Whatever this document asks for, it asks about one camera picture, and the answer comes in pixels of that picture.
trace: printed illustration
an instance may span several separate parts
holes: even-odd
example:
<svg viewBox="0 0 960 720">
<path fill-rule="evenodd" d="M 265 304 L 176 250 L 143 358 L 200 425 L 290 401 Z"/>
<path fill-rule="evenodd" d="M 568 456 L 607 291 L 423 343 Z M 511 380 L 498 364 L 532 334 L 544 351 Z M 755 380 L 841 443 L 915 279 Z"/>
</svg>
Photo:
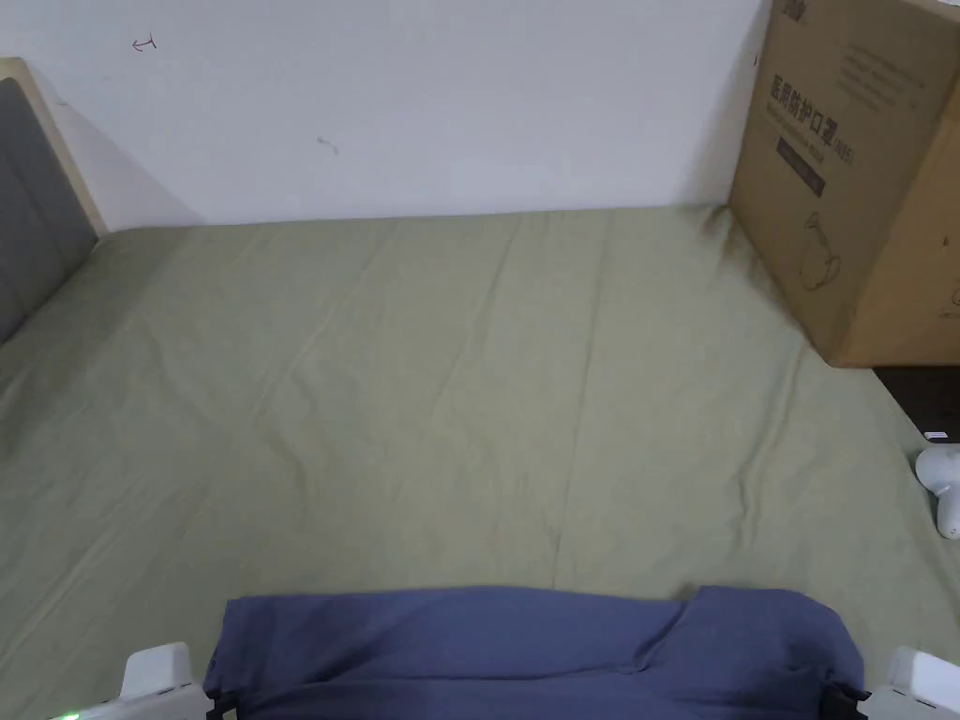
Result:
<svg viewBox="0 0 960 720">
<path fill-rule="evenodd" d="M 800 280 L 805 290 L 813 292 L 833 282 L 840 273 L 840 256 L 833 252 L 823 226 L 820 213 L 813 212 L 806 219 L 804 228 L 809 230 L 804 240 L 800 261 Z"/>
</svg>

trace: cardboard box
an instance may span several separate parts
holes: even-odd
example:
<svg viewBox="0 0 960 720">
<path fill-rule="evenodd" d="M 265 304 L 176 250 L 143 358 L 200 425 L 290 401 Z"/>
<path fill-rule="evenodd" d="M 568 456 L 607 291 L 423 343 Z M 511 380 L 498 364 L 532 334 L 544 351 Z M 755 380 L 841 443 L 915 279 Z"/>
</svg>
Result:
<svg viewBox="0 0 960 720">
<path fill-rule="evenodd" d="M 960 365 L 958 79 L 958 8 L 774 2 L 731 206 L 831 365 Z"/>
</svg>

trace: white plastic part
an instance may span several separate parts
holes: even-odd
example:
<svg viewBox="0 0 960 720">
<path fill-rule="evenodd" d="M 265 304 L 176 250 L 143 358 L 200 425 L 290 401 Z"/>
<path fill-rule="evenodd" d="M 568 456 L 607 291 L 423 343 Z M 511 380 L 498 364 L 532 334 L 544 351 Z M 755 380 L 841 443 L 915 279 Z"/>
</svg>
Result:
<svg viewBox="0 0 960 720">
<path fill-rule="evenodd" d="M 960 539 L 960 445 L 928 447 L 917 458 L 917 479 L 937 496 L 937 530 Z"/>
<path fill-rule="evenodd" d="M 957 720 L 960 715 L 911 697 L 890 685 L 878 687 L 870 697 L 856 704 L 870 720 Z"/>
<path fill-rule="evenodd" d="M 120 698 L 150 695 L 192 682 L 190 651 L 185 642 L 172 642 L 141 650 L 127 658 Z"/>
<path fill-rule="evenodd" d="M 938 708 L 960 713 L 960 667 L 909 647 L 897 648 L 888 683 Z"/>
<path fill-rule="evenodd" d="M 212 709 L 213 701 L 193 680 L 187 646 L 174 642 L 133 653 L 115 700 L 58 720 L 205 720 Z"/>
</svg>

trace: mattress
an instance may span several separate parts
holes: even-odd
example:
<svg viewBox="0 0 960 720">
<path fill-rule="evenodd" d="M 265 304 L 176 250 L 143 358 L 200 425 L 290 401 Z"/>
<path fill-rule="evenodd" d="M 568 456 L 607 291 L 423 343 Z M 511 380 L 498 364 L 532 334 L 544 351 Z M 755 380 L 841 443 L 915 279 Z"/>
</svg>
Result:
<svg viewBox="0 0 960 720">
<path fill-rule="evenodd" d="M 960 661 L 922 446 L 725 208 L 115 233 L 0 348 L 0 715 L 265 593 L 791 588 Z"/>
</svg>

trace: wooden headboard frame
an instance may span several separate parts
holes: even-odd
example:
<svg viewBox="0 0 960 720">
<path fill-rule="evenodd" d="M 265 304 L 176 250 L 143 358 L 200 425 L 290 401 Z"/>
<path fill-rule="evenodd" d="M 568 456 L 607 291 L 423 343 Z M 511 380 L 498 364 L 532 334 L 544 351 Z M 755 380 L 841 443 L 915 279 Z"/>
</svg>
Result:
<svg viewBox="0 0 960 720">
<path fill-rule="evenodd" d="M 27 63 L 0 59 L 0 343 L 105 232 Z"/>
<path fill-rule="evenodd" d="M 27 100 L 34 111 L 34 116 L 43 128 L 43 133 L 47 136 L 47 142 L 50 143 L 54 153 L 56 153 L 57 160 L 60 161 L 60 167 L 63 168 L 63 172 L 69 178 L 70 185 L 73 187 L 73 192 L 77 196 L 77 200 L 80 201 L 84 213 L 86 213 L 87 220 L 90 221 L 96 231 L 97 237 L 103 237 L 107 234 L 107 226 L 100 216 L 100 210 L 97 209 L 96 203 L 93 202 L 93 196 L 90 195 L 90 191 L 86 187 L 86 183 L 80 174 L 80 168 L 74 162 L 63 136 L 57 129 L 57 124 L 54 122 L 50 109 L 43 101 L 43 96 L 40 94 L 40 89 L 27 63 L 22 58 L 0 58 L 0 80 L 6 78 L 16 80 L 27 96 Z"/>
</svg>

